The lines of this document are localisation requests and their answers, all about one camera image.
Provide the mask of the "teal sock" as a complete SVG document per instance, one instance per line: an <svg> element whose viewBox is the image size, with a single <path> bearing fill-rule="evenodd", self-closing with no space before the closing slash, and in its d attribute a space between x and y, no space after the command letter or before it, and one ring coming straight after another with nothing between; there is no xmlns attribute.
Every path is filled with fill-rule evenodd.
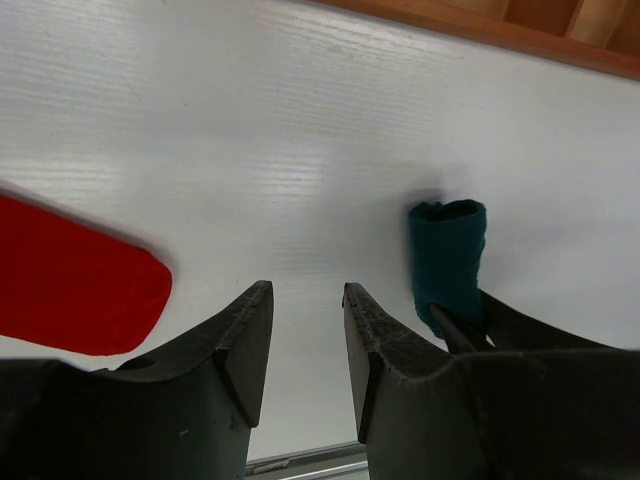
<svg viewBox="0 0 640 480"><path fill-rule="evenodd" d="M478 287L486 229L486 208L471 199L423 202L408 213L414 306L419 319L439 339L443 335L432 305L480 327L486 325Z"/></svg>

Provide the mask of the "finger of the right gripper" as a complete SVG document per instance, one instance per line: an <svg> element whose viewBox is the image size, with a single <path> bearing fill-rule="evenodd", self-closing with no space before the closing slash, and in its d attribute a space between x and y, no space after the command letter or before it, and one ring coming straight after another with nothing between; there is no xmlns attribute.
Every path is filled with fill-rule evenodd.
<svg viewBox="0 0 640 480"><path fill-rule="evenodd" d="M480 291L487 320L487 335L501 350L611 349L525 315Z"/></svg>
<svg viewBox="0 0 640 480"><path fill-rule="evenodd" d="M480 351L480 332L471 323L439 305L431 304L429 308L451 354Z"/></svg>

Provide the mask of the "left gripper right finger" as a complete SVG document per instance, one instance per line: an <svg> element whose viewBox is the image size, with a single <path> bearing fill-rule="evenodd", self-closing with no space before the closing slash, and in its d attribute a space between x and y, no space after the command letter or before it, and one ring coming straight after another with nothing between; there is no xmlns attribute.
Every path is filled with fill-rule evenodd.
<svg viewBox="0 0 640 480"><path fill-rule="evenodd" d="M360 284L343 296L358 440L374 479L635 479L633 350L451 354L387 314Z"/></svg>

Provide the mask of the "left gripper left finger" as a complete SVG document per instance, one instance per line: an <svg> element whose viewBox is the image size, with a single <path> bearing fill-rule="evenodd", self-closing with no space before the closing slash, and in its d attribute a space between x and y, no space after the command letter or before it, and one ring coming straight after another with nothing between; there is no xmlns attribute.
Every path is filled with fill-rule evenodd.
<svg viewBox="0 0 640 480"><path fill-rule="evenodd" d="M259 281L218 314L115 370L1 364L5 479L240 479L273 325Z"/></svg>

